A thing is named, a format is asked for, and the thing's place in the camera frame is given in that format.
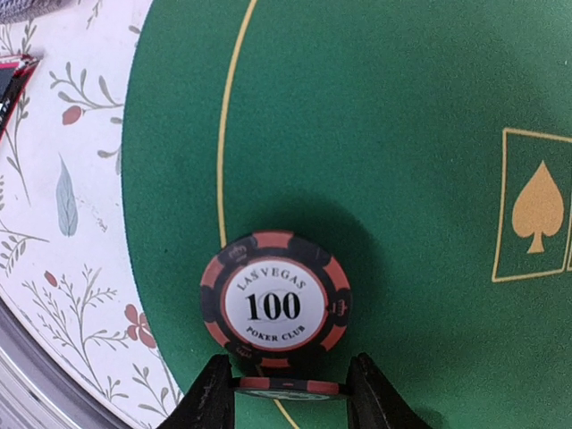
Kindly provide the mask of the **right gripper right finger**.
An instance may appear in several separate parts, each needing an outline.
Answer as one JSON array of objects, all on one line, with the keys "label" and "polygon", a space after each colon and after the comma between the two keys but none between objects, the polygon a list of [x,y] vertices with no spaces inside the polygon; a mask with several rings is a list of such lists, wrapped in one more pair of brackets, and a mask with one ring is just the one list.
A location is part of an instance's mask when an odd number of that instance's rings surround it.
[{"label": "right gripper right finger", "polygon": [[351,358],[346,378],[350,429],[429,429],[366,353]]}]

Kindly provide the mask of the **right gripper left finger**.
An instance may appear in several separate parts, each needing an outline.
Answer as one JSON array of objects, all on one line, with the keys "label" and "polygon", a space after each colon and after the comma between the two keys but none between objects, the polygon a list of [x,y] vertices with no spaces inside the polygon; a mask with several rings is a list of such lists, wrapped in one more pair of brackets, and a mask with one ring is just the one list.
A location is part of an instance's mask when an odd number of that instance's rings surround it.
[{"label": "right gripper left finger", "polygon": [[235,398],[231,387],[231,362],[213,355],[187,394],[158,429],[233,429]]}]

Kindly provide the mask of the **black red 100 chip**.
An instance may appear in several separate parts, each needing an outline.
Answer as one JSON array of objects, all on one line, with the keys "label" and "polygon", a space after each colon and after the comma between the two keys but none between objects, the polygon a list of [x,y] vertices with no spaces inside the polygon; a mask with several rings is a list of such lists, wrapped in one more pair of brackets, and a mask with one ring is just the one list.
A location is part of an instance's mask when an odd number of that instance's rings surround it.
[{"label": "black red 100 chip", "polygon": [[200,304],[223,348],[255,366],[288,368],[340,342],[352,292],[341,264],[318,244],[291,231],[255,231],[209,262]]}]

